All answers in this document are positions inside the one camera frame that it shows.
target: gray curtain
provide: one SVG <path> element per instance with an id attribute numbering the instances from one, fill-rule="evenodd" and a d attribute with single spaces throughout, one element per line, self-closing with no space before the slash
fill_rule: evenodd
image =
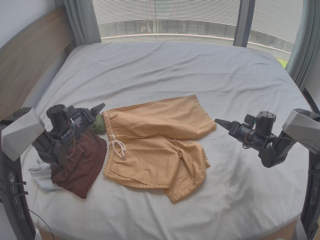
<path id="1" fill-rule="evenodd" d="M 64 5 L 74 35 L 74 46 L 100 43 L 101 38 L 92 0 L 54 0 Z"/>
<path id="2" fill-rule="evenodd" d="M 296 41 L 286 70 L 302 91 L 313 67 L 320 44 L 320 0 L 303 0 L 303 10 Z"/>

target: tan shorts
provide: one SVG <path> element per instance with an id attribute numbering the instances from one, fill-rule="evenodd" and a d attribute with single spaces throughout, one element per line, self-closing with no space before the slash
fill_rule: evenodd
<path id="1" fill-rule="evenodd" d="M 126 160 L 110 146 L 103 174 L 129 187 L 163 189 L 174 203 L 192 192 L 210 166 L 198 139 L 216 123 L 195 95 L 110 109 L 102 113 L 109 140 L 121 141 Z M 121 155 L 120 145 L 115 144 Z"/>

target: wooden bed frame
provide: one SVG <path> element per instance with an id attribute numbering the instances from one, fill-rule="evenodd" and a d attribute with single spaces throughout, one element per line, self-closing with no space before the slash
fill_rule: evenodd
<path id="1" fill-rule="evenodd" d="M 33 86 L 74 39 L 64 6 L 32 22 L 0 49 L 0 120 L 22 107 Z"/>

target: green grass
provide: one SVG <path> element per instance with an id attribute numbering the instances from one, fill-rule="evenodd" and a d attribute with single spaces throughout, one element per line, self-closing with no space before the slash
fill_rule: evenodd
<path id="1" fill-rule="evenodd" d="M 286 68 L 286 65 L 287 65 L 287 63 L 288 63 L 287 60 L 282 59 L 282 58 L 277 58 L 277 57 L 276 57 L 276 59 L 281 63 L 281 65 L 282 65 L 284 68 Z"/>

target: white bed sheet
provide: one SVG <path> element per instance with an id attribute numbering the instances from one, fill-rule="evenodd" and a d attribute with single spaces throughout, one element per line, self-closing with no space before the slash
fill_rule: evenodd
<path id="1" fill-rule="evenodd" d="M 121 42 L 80 46 L 42 96 L 36 111 L 55 104 L 104 110 L 196 94 L 211 118 L 242 122 L 260 110 L 277 115 L 279 134 L 290 111 L 310 109 L 270 53 L 194 42 Z M 201 138 L 211 166 L 202 184 L 172 204 L 160 189 L 122 186 L 101 173 L 81 199 L 64 189 L 42 190 L 22 156 L 29 208 L 65 239 L 257 239 L 294 221 L 302 211 L 308 151 L 296 144 L 285 162 L 263 167 L 221 126 Z M 45 224 L 33 216 L 36 225 Z"/>

